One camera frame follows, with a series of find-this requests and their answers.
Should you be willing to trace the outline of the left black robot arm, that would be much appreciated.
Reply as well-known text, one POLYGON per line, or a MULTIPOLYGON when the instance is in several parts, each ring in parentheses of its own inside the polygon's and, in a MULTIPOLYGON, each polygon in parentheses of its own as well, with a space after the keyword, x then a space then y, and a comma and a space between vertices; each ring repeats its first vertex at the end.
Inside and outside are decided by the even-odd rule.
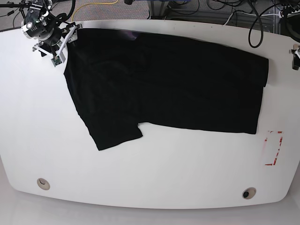
POLYGON ((300 69, 300 2, 298 0, 271 0, 270 5, 258 11, 248 2, 254 20, 248 32, 248 43, 258 48, 263 43, 264 33, 271 32, 291 38, 295 44, 289 50, 292 69, 300 69))

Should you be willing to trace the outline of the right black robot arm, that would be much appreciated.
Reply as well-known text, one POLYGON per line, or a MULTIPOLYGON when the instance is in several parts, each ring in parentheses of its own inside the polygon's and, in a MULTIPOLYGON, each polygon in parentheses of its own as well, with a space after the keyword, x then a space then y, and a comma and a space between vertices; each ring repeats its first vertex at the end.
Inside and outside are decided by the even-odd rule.
POLYGON ((63 50, 67 43, 77 39, 76 31, 81 24, 68 22, 75 11, 75 1, 72 1, 69 13, 52 14, 53 0, 30 0, 26 3, 27 15, 21 24, 22 33, 29 39, 38 42, 32 50, 39 51, 41 56, 51 57, 54 66, 65 62, 63 50))

